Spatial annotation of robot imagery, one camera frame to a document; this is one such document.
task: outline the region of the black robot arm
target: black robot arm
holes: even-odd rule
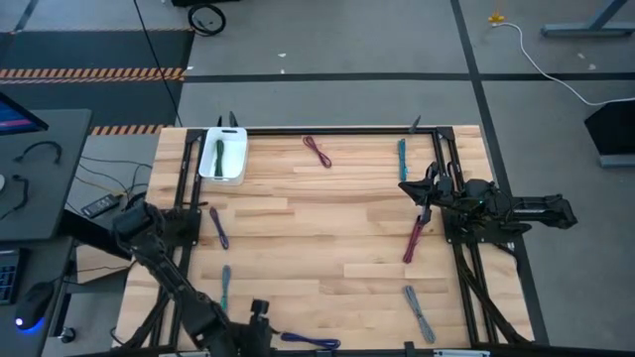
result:
[[[249,324],[229,321],[220,304],[198,292],[168,258],[161,238],[164,231],[163,215],[147,203],[126,211],[113,223],[113,235],[119,245],[148,269],[182,309],[182,325],[197,349],[218,357],[268,357],[272,329],[263,315],[269,303],[253,301]]]
[[[562,229],[577,223],[571,205],[560,194],[514,197],[484,179],[471,179],[456,190],[451,177],[435,180],[436,175],[430,175],[437,171],[437,163],[432,163],[424,179],[400,182],[399,187],[417,205],[441,207],[447,233],[464,243],[509,242],[531,229],[525,222]]]

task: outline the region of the wooden tabletop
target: wooden tabletop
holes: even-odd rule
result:
[[[479,127],[455,126],[454,133],[465,179],[491,179]],[[162,208],[174,203],[185,136],[186,129],[164,129],[159,139],[148,201]],[[402,263],[420,212],[397,187],[397,141],[402,138],[315,136],[332,160],[332,168],[325,169],[300,136],[250,137],[242,185],[203,182],[200,200],[218,209],[230,249],[220,246],[205,210],[200,244],[191,256],[192,284],[220,300],[220,275],[227,264],[232,271],[231,320],[247,322],[251,300],[262,298],[270,302],[274,328],[338,338],[341,349],[396,349],[403,348],[404,341],[414,341],[417,348],[467,347],[454,257],[445,242],[438,209],[433,208],[432,222],[425,228],[413,262]],[[406,141],[409,179],[421,179],[435,159],[432,140],[428,135],[414,135],[406,136]],[[197,150],[193,152],[192,163]],[[492,299],[521,334],[532,338],[513,258],[485,244],[481,255]],[[403,296],[405,285],[415,288],[437,335],[435,344],[424,340]],[[132,335],[152,308],[157,291],[146,269],[135,266],[128,278],[117,336]],[[480,308],[474,301],[479,335],[484,336]],[[172,317],[168,309],[164,342]],[[313,349],[275,336],[272,345]],[[193,348],[183,330],[180,347]]]

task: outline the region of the white container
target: white container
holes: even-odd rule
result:
[[[222,154],[222,178],[214,176],[216,168],[216,141],[221,140],[224,147]],[[247,131],[244,128],[209,128],[205,146],[202,150],[198,173],[218,184],[239,185],[245,178],[247,170]]]

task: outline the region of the wheel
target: wheel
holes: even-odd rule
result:
[[[188,11],[190,26],[201,36],[220,34],[227,24],[225,14],[211,4],[194,5]]]
[[[72,327],[64,327],[62,329],[62,333],[58,336],[58,339],[62,343],[71,343],[75,340],[76,334],[75,329]]]

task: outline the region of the gray floor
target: gray floor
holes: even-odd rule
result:
[[[481,72],[533,72],[518,50],[512,29],[491,29],[494,0],[461,0]],[[547,71],[635,71],[635,39],[545,40],[540,26],[581,22],[600,0],[501,1],[508,21],[526,34],[527,50]],[[160,0],[140,0],[155,29],[182,26],[183,10]],[[18,21],[26,1],[0,4],[0,23]],[[219,5],[227,30],[196,38],[189,75],[306,72],[466,72],[451,9],[442,0],[244,0]],[[27,29],[138,29],[127,0],[40,0]],[[617,20],[635,21],[631,2]],[[633,82],[573,82],[588,99],[635,94]],[[516,194],[561,192],[580,224],[569,231],[537,226],[526,242],[540,303],[555,345],[635,350],[635,254],[630,218],[635,203],[634,170],[599,168],[583,127],[595,108],[586,107],[550,82],[486,82],[487,100]],[[187,126],[212,125],[233,110],[242,125],[479,124],[468,81],[314,81],[187,83],[180,113]],[[86,154],[151,162],[156,137],[90,138]],[[91,165],[129,184],[134,167]],[[79,172],[116,188],[116,183]],[[69,202],[82,206],[103,191],[76,183]],[[107,225],[108,218],[100,221]],[[116,323],[120,284],[112,293],[74,297],[68,324],[77,341],[51,341],[49,356],[104,350]],[[88,311],[108,311],[92,318]]]

